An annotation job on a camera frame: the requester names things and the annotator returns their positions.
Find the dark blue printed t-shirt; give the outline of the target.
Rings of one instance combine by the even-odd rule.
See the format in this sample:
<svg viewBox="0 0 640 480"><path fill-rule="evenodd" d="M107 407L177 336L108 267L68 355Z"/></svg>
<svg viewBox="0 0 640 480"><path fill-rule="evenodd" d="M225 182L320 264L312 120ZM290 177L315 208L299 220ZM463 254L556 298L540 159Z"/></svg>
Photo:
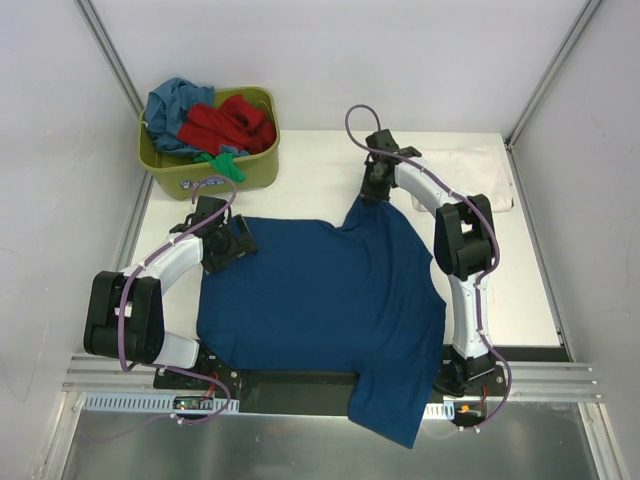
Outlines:
<svg viewBox="0 0 640 480"><path fill-rule="evenodd" d="M257 252L202 278L199 339L236 369L356 374L349 419L412 447L441 364L446 304L408 219L356 199L340 226L247 225Z"/></svg>

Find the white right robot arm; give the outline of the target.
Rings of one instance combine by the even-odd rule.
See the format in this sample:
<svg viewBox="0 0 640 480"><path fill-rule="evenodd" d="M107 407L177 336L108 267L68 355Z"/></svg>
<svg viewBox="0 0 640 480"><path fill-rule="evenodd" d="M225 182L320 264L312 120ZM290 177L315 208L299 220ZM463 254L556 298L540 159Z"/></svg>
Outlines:
<svg viewBox="0 0 640 480"><path fill-rule="evenodd" d="M428 169L418 150L399 147L387 129L370 134L363 148L368 157L361 197L386 201L391 189L401 188L435 219L433 256L448 277L454 319L451 358L435 389L453 397L473 394L496 365L483 319L487 277L500 258L490 201L454 191Z"/></svg>

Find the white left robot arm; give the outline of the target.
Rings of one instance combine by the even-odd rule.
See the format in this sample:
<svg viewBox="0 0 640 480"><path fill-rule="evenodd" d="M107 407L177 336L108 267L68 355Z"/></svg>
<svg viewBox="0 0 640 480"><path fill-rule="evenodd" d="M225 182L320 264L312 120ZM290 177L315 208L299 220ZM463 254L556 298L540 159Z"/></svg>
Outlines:
<svg viewBox="0 0 640 480"><path fill-rule="evenodd" d="M169 230L164 243L136 264L102 271L92 283L83 336L84 350L135 364L177 367L188 388L204 387L210 363L199 356L200 344L166 330L164 294L188 271L223 272L237 259L258 251L246 220L231 203L200 197L192 213Z"/></svg>

